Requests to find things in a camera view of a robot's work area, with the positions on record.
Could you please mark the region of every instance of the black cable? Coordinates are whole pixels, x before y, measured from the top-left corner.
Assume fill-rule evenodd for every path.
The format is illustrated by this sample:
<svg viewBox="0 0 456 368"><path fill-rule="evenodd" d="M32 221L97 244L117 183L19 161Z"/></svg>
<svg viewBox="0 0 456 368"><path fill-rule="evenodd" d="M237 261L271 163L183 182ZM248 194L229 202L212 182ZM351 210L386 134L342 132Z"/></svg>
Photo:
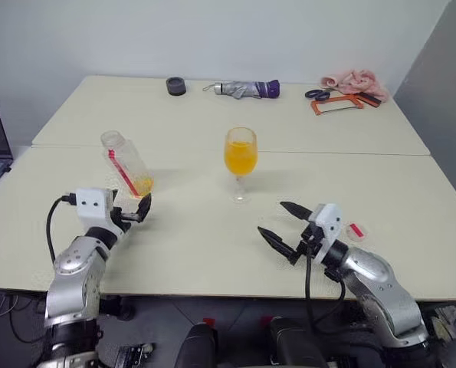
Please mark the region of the black cable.
<svg viewBox="0 0 456 368"><path fill-rule="evenodd" d="M307 254L308 255L311 254L309 245L308 245L308 249L307 249ZM368 327L343 327L343 328L339 328L337 330L325 331L325 330L321 330L317 326L317 324L319 322L321 322L321 320L323 318L327 318L332 313L334 313L336 311L336 309L338 308L338 306L332 308L331 313L328 313L328 315L324 315L323 318L318 318L318 321L316 321L314 319L313 305L311 304L311 287L310 287L311 286L311 257L308 255L306 256L306 280L304 283L304 293L305 293L305 297L306 297L307 319L310 323L310 327L315 332L317 332L318 334L322 334L322 335L338 335L338 334L355 333L355 332L368 332L368 333L373 334L374 331ZM340 297L339 297L337 303L341 303L340 298L342 298L342 300L343 300L343 298L345 297L345 292L346 292L345 284L343 283L342 280L340 281L340 285L342 286L342 291L340 292Z"/></svg>
<svg viewBox="0 0 456 368"><path fill-rule="evenodd" d="M329 311L327 311L325 314L322 314L317 319L315 319L313 324L317 325L322 320L324 320L324 319L328 318L329 316L331 316L332 314L334 314L341 307L341 305L343 303L343 299L345 298L345 293L346 293L345 283L343 282L343 280L340 280L340 296L336 300L335 306L332 309L330 309Z"/></svg>
<svg viewBox="0 0 456 368"><path fill-rule="evenodd" d="M20 312L20 311L28 308L28 306L31 304L32 301L34 301L34 300L30 298L30 300L28 301L28 303L26 305L24 305L23 307L19 307L19 308L14 307L13 310L17 311L17 312Z"/></svg>
<svg viewBox="0 0 456 368"><path fill-rule="evenodd" d="M306 253L306 280L304 282L304 296L306 297L307 320L310 327L314 326L313 305L311 304L311 249L308 245Z"/></svg>
<svg viewBox="0 0 456 368"><path fill-rule="evenodd" d="M60 197L54 201L51 209L49 210L49 214L47 215L47 221L45 222L45 234L47 236L47 245L49 247L49 253L51 254L52 264L54 264L54 261L56 259L56 254L54 253L54 247L52 246L51 221L52 221L52 215L54 214L54 211L57 208L57 205L59 205L59 203L62 200L63 200L63 197Z"/></svg>
<svg viewBox="0 0 456 368"><path fill-rule="evenodd" d="M101 366L102 368L112 368L111 366L106 365L102 360L98 360L98 366Z"/></svg>
<svg viewBox="0 0 456 368"><path fill-rule="evenodd" d="M10 297L10 301L11 301L11 303L13 303L13 296ZM8 315L9 315L9 318L10 318L11 331L13 332L13 335L15 335L15 339L16 340L20 341L21 343L37 343L38 341L41 341L41 340L44 339L45 335L43 335L41 337L37 337L37 338L32 339L32 340L25 340L23 337L20 337L18 335L18 333L16 332L15 325L13 324L13 310L10 310Z"/></svg>

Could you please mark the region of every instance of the white wall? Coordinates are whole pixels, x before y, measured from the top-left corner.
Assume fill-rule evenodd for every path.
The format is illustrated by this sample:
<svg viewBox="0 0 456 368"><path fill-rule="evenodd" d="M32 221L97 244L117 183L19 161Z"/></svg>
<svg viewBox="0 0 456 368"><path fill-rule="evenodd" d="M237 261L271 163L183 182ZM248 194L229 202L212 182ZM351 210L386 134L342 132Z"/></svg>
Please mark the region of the white wall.
<svg viewBox="0 0 456 368"><path fill-rule="evenodd" d="M0 111L28 144L87 74L309 82L356 67L394 93L447 2L0 0Z"/></svg>

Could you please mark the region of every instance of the scissors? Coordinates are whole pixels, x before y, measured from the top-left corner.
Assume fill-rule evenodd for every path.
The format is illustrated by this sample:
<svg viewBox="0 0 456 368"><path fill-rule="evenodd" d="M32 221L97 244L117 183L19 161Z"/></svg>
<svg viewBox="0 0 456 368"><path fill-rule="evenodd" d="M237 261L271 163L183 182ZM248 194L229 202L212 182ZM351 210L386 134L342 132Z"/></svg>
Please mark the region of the scissors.
<svg viewBox="0 0 456 368"><path fill-rule="evenodd" d="M330 98L330 91L334 90L333 88L326 88L324 90L309 90L304 96L306 98L314 98L316 101L325 101Z"/></svg>

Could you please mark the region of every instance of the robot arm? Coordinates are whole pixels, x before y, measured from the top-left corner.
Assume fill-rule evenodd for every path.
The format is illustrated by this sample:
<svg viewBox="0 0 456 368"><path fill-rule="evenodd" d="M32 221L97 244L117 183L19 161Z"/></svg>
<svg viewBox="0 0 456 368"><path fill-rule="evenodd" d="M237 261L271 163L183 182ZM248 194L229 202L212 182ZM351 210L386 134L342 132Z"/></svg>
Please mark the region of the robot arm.
<svg viewBox="0 0 456 368"><path fill-rule="evenodd" d="M319 205L314 212L292 202L281 205L292 215L309 222L302 241L293 250L273 232L259 228L267 242L294 265L301 255L323 264L325 275L343 280L356 295L392 366L435 366L427 343L428 332L412 296L397 282L383 258L337 239L342 229L342 212L337 205Z"/></svg>
<svg viewBox="0 0 456 368"><path fill-rule="evenodd" d="M142 222L151 206L144 197L135 213L124 214L113 206L116 192L78 189L69 202L76 205L85 235L77 236L54 261L45 322L46 337L40 368L98 366L95 346L101 337L97 325L100 281L110 250L130 229Z"/></svg>

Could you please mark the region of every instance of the orange liquid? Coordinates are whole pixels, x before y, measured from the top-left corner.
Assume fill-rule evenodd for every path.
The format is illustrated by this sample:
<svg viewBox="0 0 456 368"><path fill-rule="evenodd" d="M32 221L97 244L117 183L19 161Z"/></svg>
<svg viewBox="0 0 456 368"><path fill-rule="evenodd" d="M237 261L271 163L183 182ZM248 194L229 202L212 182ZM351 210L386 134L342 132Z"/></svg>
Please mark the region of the orange liquid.
<svg viewBox="0 0 456 368"><path fill-rule="evenodd" d="M236 176L251 173L257 165L258 152L256 143L230 142L225 147L225 163L229 171Z"/></svg>
<svg viewBox="0 0 456 368"><path fill-rule="evenodd" d="M151 190L153 190L154 180L152 178L144 178L133 181L134 188L139 194L139 197L142 198L146 196Z"/></svg>

